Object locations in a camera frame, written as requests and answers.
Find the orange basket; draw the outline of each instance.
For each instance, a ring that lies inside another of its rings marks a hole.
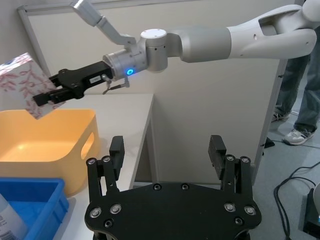
[[[0,177],[61,178],[75,194],[87,179],[86,160],[100,151],[96,114],[56,109],[36,120],[25,110],[0,112]]]

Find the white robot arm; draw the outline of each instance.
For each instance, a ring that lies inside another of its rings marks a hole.
[[[320,0],[307,0],[303,6],[287,5],[246,23],[224,27],[185,27],[149,29],[138,42],[119,34],[86,0],[70,4],[91,26],[97,26],[112,42],[124,49],[107,54],[103,60],[112,68],[113,81],[148,70],[165,70],[169,57],[187,63],[231,58],[292,59],[312,52],[320,26]]]

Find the jeans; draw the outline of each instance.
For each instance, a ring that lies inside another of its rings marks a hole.
[[[313,133],[320,116],[320,27],[315,29],[317,41],[310,55],[289,59],[283,76],[275,112],[286,115],[297,99],[298,87],[310,60],[307,85],[304,89],[299,116],[294,128]]]

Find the blue plastic crate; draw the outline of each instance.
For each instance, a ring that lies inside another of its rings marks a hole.
[[[59,178],[0,177],[0,194],[28,226],[24,240],[52,240],[69,203]]]

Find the plastic bottle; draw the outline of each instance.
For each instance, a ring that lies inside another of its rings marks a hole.
[[[23,240],[28,227],[0,194],[0,240]]]

